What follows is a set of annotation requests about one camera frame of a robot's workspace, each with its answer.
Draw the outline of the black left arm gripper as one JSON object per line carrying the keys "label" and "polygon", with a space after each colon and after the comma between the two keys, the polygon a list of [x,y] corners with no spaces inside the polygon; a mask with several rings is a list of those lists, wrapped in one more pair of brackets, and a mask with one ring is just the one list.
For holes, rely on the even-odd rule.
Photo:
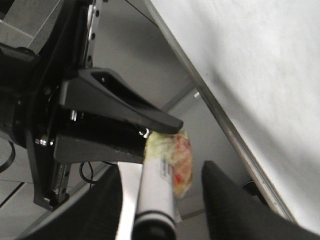
{"label": "black left arm gripper", "polygon": [[55,210],[68,200],[70,164],[128,162],[141,164],[143,153],[59,134],[77,118],[59,104],[62,82],[93,66],[100,0],[66,0],[40,53],[25,47],[0,46],[0,136],[11,153],[5,171],[25,148],[36,205]]}

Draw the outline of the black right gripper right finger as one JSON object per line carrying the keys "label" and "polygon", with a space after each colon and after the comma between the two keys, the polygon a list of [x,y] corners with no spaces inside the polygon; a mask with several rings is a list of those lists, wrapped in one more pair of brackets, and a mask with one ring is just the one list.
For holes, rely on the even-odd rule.
{"label": "black right gripper right finger", "polygon": [[212,161],[201,170],[203,202],[212,240],[318,240],[236,185]]}

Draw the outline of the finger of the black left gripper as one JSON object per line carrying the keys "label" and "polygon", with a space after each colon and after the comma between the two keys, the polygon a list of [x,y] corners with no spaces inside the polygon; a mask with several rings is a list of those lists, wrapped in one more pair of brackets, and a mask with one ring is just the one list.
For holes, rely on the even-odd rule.
{"label": "finger of the black left gripper", "polygon": [[158,109],[138,95],[109,68],[80,69],[63,80],[60,105],[93,115],[131,123],[164,134],[176,134],[183,121]]}

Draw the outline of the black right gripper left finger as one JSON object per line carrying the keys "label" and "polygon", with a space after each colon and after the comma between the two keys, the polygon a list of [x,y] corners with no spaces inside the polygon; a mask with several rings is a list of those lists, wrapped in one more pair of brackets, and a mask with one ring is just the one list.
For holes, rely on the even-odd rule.
{"label": "black right gripper left finger", "polygon": [[120,170],[112,165],[87,193],[24,240],[114,240],[122,210]]}

